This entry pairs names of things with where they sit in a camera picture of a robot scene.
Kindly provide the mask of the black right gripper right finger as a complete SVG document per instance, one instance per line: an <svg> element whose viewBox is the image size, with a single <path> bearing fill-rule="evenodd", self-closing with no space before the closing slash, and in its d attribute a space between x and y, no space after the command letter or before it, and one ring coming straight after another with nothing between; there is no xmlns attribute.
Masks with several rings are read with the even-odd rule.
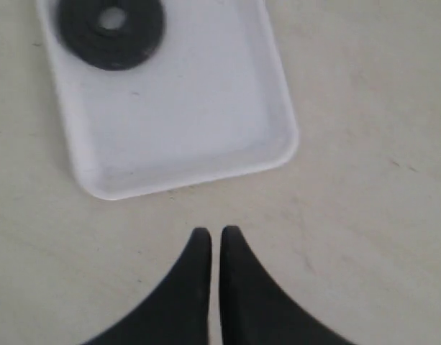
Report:
<svg viewBox="0 0 441 345"><path fill-rule="evenodd" d="M224 344L350 344L290 298L237 226L222 230L219 312Z"/></svg>

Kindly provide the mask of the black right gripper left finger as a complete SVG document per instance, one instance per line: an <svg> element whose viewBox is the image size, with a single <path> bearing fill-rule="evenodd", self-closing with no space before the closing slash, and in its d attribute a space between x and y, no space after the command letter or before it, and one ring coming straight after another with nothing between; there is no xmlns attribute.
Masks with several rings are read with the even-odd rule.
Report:
<svg viewBox="0 0 441 345"><path fill-rule="evenodd" d="M169 273L132 312L88 344L208 344L212 238L195 228Z"/></svg>

